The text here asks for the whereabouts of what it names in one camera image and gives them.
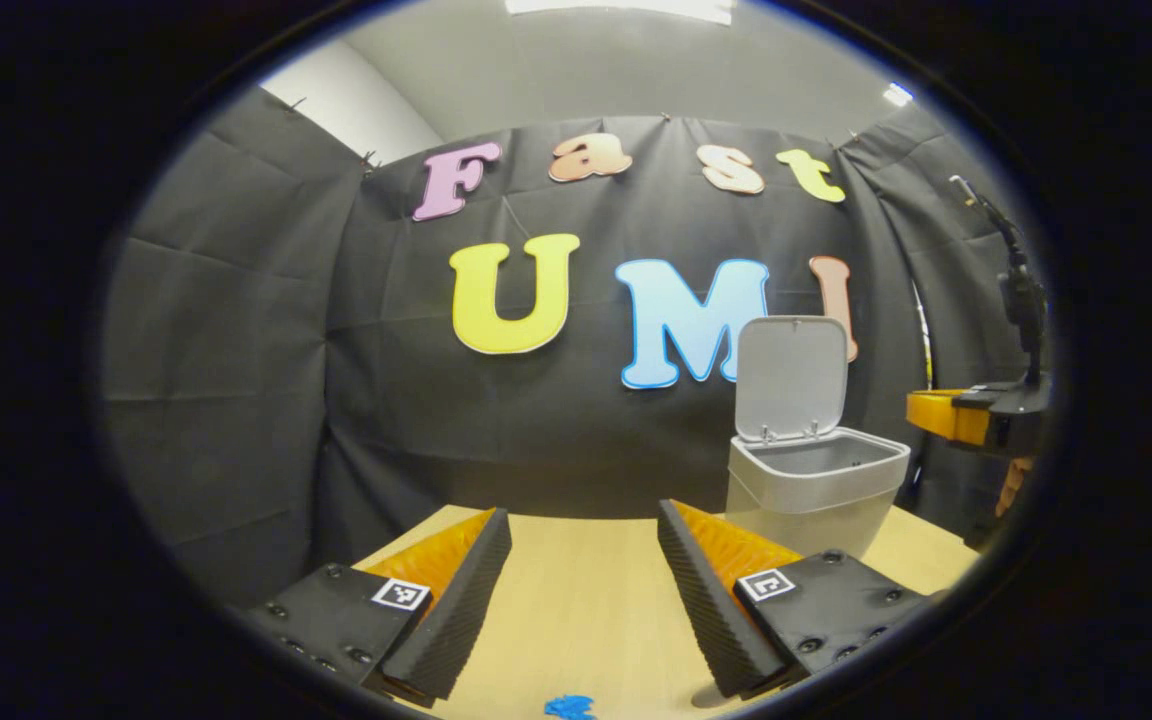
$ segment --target open lid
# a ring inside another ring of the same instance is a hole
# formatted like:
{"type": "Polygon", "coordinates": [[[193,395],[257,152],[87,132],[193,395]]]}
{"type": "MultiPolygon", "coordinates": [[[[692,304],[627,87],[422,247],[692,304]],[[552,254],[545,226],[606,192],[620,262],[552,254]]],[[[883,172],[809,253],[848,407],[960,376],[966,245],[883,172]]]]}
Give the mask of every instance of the open lid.
{"type": "Polygon", "coordinates": [[[842,323],[819,314],[773,314],[750,320],[737,342],[740,437],[774,441],[838,426],[847,393],[842,323]]]}

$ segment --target wooden table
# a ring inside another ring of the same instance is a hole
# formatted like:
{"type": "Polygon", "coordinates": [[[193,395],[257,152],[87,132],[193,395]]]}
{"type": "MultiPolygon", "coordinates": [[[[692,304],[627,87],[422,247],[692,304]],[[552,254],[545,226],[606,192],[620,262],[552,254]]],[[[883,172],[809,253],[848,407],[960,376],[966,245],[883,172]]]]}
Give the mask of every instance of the wooden table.
{"type": "MultiPolygon", "coordinates": [[[[445,506],[355,568],[476,511],[445,506]]],[[[713,717],[742,705],[692,705],[697,694],[713,692],[713,676],[660,553],[655,520],[511,514],[509,532],[513,551],[470,660],[452,697],[425,712],[545,720],[545,703],[563,694],[593,698],[599,720],[713,717]]],[[[927,594],[949,588],[975,558],[958,537],[892,507],[861,561],[927,594]]]]}

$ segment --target yellow letter u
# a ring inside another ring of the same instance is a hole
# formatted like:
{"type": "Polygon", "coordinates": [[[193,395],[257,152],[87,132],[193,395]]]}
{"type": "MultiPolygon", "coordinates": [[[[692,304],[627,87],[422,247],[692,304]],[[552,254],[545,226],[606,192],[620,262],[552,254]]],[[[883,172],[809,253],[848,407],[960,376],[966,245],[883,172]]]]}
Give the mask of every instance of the yellow letter u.
{"type": "Polygon", "coordinates": [[[543,234],[522,247],[536,258],[536,305],[521,320],[502,320],[495,313],[497,266],[508,258],[509,247],[488,242],[454,252],[456,338],[487,355],[526,353],[553,340],[567,323],[567,256],[577,247],[579,238],[573,234],[543,234]]]}

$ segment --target letter m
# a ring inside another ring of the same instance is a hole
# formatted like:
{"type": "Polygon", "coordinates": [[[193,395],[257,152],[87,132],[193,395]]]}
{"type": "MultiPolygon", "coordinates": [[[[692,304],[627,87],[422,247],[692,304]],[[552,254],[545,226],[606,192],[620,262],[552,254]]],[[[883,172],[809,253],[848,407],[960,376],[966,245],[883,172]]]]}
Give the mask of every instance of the letter m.
{"type": "Polygon", "coordinates": [[[767,316],[763,287],[767,265],[727,260],[718,265],[704,302],[696,300],[682,276],[665,260],[631,260],[616,268],[616,279],[630,287],[634,302],[634,363],[621,372],[627,387],[669,387],[679,366],[666,359],[666,338],[677,347],[687,372],[698,382],[708,378],[718,348],[728,338],[727,359],[719,372],[736,381],[740,332],[753,318],[767,316]]]}

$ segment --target ceiling light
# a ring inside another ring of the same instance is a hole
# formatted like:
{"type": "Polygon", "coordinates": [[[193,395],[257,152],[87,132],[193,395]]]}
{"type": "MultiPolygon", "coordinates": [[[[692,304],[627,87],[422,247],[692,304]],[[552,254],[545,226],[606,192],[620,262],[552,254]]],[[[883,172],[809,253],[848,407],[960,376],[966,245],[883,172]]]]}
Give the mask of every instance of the ceiling light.
{"type": "Polygon", "coordinates": [[[914,99],[914,96],[909,94],[908,90],[896,85],[895,82],[887,86],[887,90],[882,92],[882,97],[886,97],[887,101],[896,105],[897,108],[904,108],[905,104],[914,99]]]}
{"type": "Polygon", "coordinates": [[[654,10],[682,15],[685,18],[706,20],[721,26],[732,25],[732,6],[735,0],[506,0],[503,7],[509,14],[537,13],[540,10],[575,10],[579,8],[617,8],[631,10],[654,10]]]}

